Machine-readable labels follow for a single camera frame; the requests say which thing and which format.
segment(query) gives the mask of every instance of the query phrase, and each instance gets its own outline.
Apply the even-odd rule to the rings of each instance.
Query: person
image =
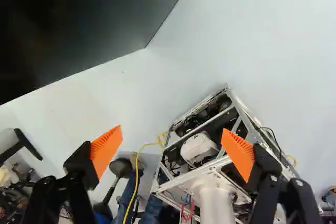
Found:
[[[128,204],[131,201],[132,195],[134,193],[135,182],[136,182],[136,170],[135,170],[135,165],[137,161],[136,156],[137,156],[136,153],[132,153],[130,156],[130,162],[132,164],[133,171],[130,174],[130,178],[128,180],[126,188],[121,195],[117,216],[112,220],[111,224],[122,224]],[[140,183],[140,177],[143,175],[143,170],[144,170],[144,166],[142,162],[138,161],[138,184]],[[162,182],[164,182],[166,178],[161,177],[159,179]],[[131,224],[132,216],[133,216],[132,210],[134,208],[134,203],[135,203],[135,199],[133,199],[133,202],[131,204],[130,211],[127,215],[125,224]],[[144,214],[142,215],[142,218],[139,221],[139,224],[159,224],[160,223],[159,215],[160,215],[161,210],[163,209],[163,206],[164,206],[163,202],[160,199],[151,195],[148,199]]]

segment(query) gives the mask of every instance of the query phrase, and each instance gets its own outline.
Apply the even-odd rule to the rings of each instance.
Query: blue jeans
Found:
[[[140,183],[140,177],[142,173],[139,173],[138,184]],[[135,188],[135,171],[132,171],[130,179],[126,185],[124,192],[121,195],[121,200],[119,203],[117,216],[112,220],[111,224],[122,224],[125,212],[127,210],[127,206],[132,198],[134,188]],[[125,224],[131,224],[132,216],[133,216],[133,208],[134,208],[135,199],[132,202],[130,211],[128,212],[127,219]],[[146,205],[145,212],[139,221],[139,224],[158,224],[158,216],[163,207],[163,202],[151,195]]]

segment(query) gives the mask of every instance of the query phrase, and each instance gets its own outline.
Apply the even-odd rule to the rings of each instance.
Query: wire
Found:
[[[170,163],[170,171],[175,175],[175,176],[178,176],[178,174],[176,174],[175,172],[174,172],[174,167],[176,166],[176,164],[174,165],[174,167],[172,167],[173,166],[173,163]]]
[[[294,161],[293,167],[296,167],[296,165],[298,164],[297,160],[295,157],[293,157],[292,155],[286,155],[286,158],[290,158]]]
[[[140,154],[140,152],[142,151],[142,149],[144,149],[146,146],[149,146],[149,145],[156,145],[156,144],[158,144],[160,147],[161,147],[161,149],[163,150],[163,146],[162,146],[162,142],[161,142],[161,139],[160,139],[160,136],[162,136],[162,135],[165,135],[165,133],[161,133],[161,134],[158,134],[157,135],[157,139],[158,139],[158,141],[156,142],[156,143],[150,143],[150,144],[144,144],[141,148],[140,148],[140,150],[138,151],[138,153],[137,153],[137,157],[136,157],[136,159],[135,159],[135,188],[134,188],[134,192],[133,192],[133,195],[132,195],[132,198],[131,198],[131,200],[130,200],[130,202],[129,202],[129,204],[128,204],[128,206],[127,206],[127,209],[126,209],[126,212],[125,212],[125,216],[124,216],[124,219],[123,219],[123,221],[122,221],[122,224],[125,224],[126,223],[126,219],[127,219],[127,215],[128,215],[128,212],[130,211],[130,208],[131,208],[131,205],[132,205],[132,202],[134,201],[134,198],[135,198],[135,196],[136,196],[136,194],[137,194],[137,188],[138,188],[138,179],[139,179],[139,171],[138,171],[138,160],[139,160],[139,154]]]
[[[260,129],[268,129],[268,130],[270,130],[272,132],[274,141],[277,143],[277,146],[278,146],[279,151],[280,151],[280,162],[281,162],[282,150],[281,150],[280,145],[279,145],[279,143],[278,143],[278,141],[277,141],[277,139],[275,137],[274,131],[271,128],[269,128],[269,127],[259,127],[259,128],[257,128],[257,130],[260,130]]]
[[[194,205],[195,205],[195,201],[194,199],[191,198],[191,195],[189,196],[189,200],[191,202],[191,205],[190,205],[190,215],[189,217],[185,217],[183,212],[184,212],[184,206],[185,206],[185,202],[182,203],[182,207],[181,207],[181,216],[183,218],[184,221],[186,222],[189,222],[191,220],[191,218],[193,217],[193,214],[194,214]]]
[[[184,200],[183,200],[183,203],[187,203],[187,201],[188,201],[188,197],[189,197],[189,194],[186,194],[186,196],[185,196],[185,198],[184,198]]]

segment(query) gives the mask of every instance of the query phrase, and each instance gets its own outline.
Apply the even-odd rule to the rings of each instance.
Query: white motor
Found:
[[[181,147],[181,156],[192,167],[204,158],[217,155],[217,145],[210,140],[206,133],[197,133],[188,138]]]

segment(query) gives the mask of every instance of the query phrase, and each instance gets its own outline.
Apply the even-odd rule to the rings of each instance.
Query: yellow cable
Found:
[[[139,154],[140,154],[140,152],[142,151],[143,148],[145,148],[146,146],[149,146],[149,145],[156,145],[156,144],[158,144],[158,145],[161,147],[161,149],[163,149],[162,141],[161,141],[161,139],[160,139],[160,136],[164,136],[165,134],[166,134],[165,132],[164,132],[164,133],[161,133],[161,134],[158,134],[158,135],[157,135],[157,139],[158,139],[158,141],[157,141],[156,143],[144,144],[144,145],[140,148],[140,150],[138,151],[138,153],[137,153],[137,155],[136,155],[137,157],[136,157],[136,159],[135,159],[135,174],[136,174],[136,176],[135,176],[135,189],[134,189],[132,198],[131,198],[131,200],[130,200],[128,206],[127,206],[127,210],[126,210],[126,212],[125,212],[125,216],[124,216],[124,219],[123,219],[123,221],[122,221],[122,224],[125,224],[125,223],[126,223],[126,219],[127,219],[128,212],[130,211],[132,202],[133,202],[133,200],[134,200],[134,198],[135,198],[135,195],[137,194],[137,191],[136,191],[136,190],[137,190],[137,188],[138,188],[138,178],[139,178],[139,172],[138,172],[138,158],[139,158]]]
[[[294,161],[293,167],[296,167],[296,165],[297,165],[297,160],[296,160],[295,157],[293,157],[292,155],[286,155],[286,158],[290,158],[290,159],[292,159],[292,160]]]

